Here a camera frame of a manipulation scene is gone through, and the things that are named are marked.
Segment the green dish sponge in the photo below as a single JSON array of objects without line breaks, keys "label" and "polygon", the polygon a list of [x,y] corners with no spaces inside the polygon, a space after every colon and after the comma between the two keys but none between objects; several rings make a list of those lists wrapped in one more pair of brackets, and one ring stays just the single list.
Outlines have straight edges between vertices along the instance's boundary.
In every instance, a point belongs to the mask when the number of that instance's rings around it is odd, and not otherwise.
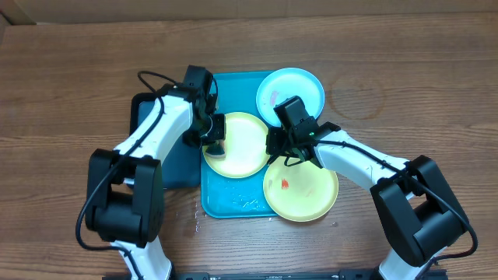
[{"label": "green dish sponge", "polygon": [[223,142],[215,142],[207,146],[205,155],[210,158],[224,158],[226,155]]}]

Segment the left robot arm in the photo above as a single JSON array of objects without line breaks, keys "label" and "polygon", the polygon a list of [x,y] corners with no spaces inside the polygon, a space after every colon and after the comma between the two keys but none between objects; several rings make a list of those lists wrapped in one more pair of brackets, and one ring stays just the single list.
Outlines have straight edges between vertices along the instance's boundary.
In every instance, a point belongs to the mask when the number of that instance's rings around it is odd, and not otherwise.
[{"label": "left robot arm", "polygon": [[146,119],[112,150],[97,149],[89,159],[86,201],[75,236],[86,250],[81,228],[99,234],[102,251],[115,250],[129,279],[169,279],[173,265],[160,244],[163,223],[163,163],[180,138],[197,149],[222,138],[214,113],[211,81],[165,85],[155,91]]}]

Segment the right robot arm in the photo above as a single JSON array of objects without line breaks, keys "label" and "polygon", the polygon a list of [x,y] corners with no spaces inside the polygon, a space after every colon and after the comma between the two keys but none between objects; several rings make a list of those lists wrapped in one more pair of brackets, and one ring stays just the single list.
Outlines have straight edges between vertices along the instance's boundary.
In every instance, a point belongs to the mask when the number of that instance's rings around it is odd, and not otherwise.
[{"label": "right robot arm", "polygon": [[266,152],[271,160],[283,156],[335,171],[370,192],[391,245],[378,278],[424,279],[434,263],[446,259],[447,247],[474,233],[440,168],[427,156],[407,160],[383,154],[313,117],[271,127]]}]

